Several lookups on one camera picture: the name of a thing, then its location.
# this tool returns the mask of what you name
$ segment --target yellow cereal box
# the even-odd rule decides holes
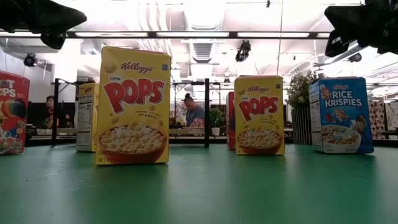
[[[79,86],[76,151],[95,152],[99,83]]]
[[[281,77],[239,77],[234,84],[235,148],[238,155],[283,155]]]
[[[167,54],[102,49],[96,164],[169,161],[170,66]]]

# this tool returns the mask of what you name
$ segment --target rice krispies cereal box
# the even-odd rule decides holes
[[[169,161],[171,57],[104,47],[96,164]]]
[[[234,92],[226,95],[226,143],[228,150],[235,150]]]
[[[0,72],[0,155],[24,152],[29,80]]]
[[[312,145],[326,153],[372,153],[364,78],[322,78],[309,88]]]
[[[239,77],[234,84],[238,155],[283,155],[282,77]]]
[[[79,86],[76,151],[95,152],[100,84]]]

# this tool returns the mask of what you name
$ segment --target green table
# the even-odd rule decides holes
[[[0,223],[398,223],[398,149],[236,156],[172,146],[160,165],[93,165],[74,146],[1,156]]]

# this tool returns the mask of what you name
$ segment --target potted plant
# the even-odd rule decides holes
[[[220,135],[220,124],[223,118],[223,112],[218,108],[212,108],[209,110],[209,117],[211,121],[211,132],[213,135]]]
[[[325,77],[323,73],[308,71],[306,74],[298,74],[292,78],[290,88],[287,90],[289,98],[286,103],[292,110],[293,140],[294,144],[311,144],[311,116],[309,86]]]

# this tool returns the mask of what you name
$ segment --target blue cereal box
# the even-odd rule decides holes
[[[322,78],[310,85],[312,146],[325,153],[372,153],[364,78]]]

